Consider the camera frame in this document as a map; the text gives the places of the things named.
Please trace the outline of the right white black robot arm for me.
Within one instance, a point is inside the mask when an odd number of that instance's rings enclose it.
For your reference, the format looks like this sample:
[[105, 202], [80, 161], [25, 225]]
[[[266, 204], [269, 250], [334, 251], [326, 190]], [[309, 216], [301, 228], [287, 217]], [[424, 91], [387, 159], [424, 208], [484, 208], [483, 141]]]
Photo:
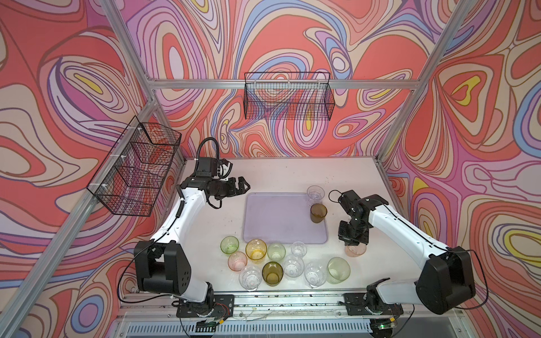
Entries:
[[369, 232], [376, 228], [421, 270], [414, 279], [392, 281], [386, 277], [368, 285], [363, 299], [367, 311], [381, 314], [393, 304], [420, 304], [442, 315], [475, 297], [473, 264], [466, 249], [447, 246], [425, 234], [377, 194], [360, 197], [349, 190], [340, 194], [338, 204], [350, 217], [340, 222], [339, 240], [349, 246], [368, 244]]

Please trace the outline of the large pale green glass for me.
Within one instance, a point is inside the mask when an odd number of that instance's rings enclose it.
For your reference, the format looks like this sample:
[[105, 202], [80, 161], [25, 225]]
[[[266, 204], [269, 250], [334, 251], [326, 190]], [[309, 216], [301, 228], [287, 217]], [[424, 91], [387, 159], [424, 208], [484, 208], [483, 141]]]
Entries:
[[349, 263], [341, 257], [333, 257], [330, 259], [327, 265], [327, 270], [327, 281], [331, 284], [343, 283], [351, 275], [351, 267]]

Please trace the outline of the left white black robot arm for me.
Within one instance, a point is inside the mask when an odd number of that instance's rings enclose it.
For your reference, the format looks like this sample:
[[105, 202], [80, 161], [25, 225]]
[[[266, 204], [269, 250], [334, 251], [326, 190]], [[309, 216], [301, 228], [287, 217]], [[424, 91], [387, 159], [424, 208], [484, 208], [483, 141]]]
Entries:
[[192, 275], [192, 266], [183, 244], [200, 211], [211, 197], [218, 202], [246, 194], [251, 189], [244, 177], [218, 179], [186, 178], [177, 186], [178, 198], [164, 224], [149, 241], [141, 241], [134, 250], [138, 290], [169, 294], [192, 303], [203, 304], [211, 294], [211, 285]]

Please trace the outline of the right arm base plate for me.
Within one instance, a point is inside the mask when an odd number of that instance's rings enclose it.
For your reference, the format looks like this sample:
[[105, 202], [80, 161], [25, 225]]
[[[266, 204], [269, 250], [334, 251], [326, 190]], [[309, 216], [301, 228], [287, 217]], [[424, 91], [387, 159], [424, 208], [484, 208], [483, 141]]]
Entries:
[[386, 304], [374, 294], [345, 293], [344, 301], [348, 315], [374, 315], [400, 317], [404, 310], [400, 304]]

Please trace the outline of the amber brown glass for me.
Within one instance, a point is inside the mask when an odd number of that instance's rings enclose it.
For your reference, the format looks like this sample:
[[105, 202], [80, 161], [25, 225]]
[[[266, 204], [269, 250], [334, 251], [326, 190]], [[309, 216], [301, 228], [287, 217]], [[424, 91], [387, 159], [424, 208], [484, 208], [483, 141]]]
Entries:
[[310, 218], [313, 223], [322, 222], [328, 214], [328, 209], [323, 204], [313, 204], [310, 208]]

